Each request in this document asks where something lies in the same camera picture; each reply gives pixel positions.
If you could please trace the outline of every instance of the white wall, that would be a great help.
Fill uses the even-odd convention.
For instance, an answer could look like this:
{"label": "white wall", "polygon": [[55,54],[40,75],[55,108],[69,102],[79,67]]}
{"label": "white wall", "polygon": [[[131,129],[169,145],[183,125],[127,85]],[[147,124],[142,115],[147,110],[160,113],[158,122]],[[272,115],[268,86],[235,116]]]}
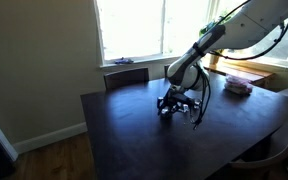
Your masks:
{"label": "white wall", "polygon": [[[100,69],[98,47],[92,0],[0,0],[0,127],[11,143],[84,122],[80,95],[125,67]],[[140,66],[163,77],[161,62],[126,67]]]}

